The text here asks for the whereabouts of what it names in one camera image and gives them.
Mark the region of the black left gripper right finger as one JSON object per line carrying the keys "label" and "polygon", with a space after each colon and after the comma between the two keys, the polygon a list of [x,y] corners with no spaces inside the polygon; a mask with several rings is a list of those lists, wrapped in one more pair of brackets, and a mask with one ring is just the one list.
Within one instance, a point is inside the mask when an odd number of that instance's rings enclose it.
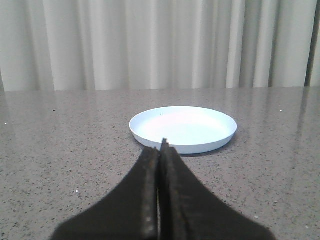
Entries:
{"label": "black left gripper right finger", "polygon": [[266,227],[211,193],[163,139],[159,159],[160,239],[273,240]]}

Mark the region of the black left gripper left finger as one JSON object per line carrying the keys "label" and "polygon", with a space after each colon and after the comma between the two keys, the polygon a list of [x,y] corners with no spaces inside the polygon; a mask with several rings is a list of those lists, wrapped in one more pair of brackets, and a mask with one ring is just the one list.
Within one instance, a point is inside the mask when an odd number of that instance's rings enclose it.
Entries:
{"label": "black left gripper left finger", "polygon": [[143,149],[124,179],[102,200],[58,226],[53,240],[156,240],[159,151]]}

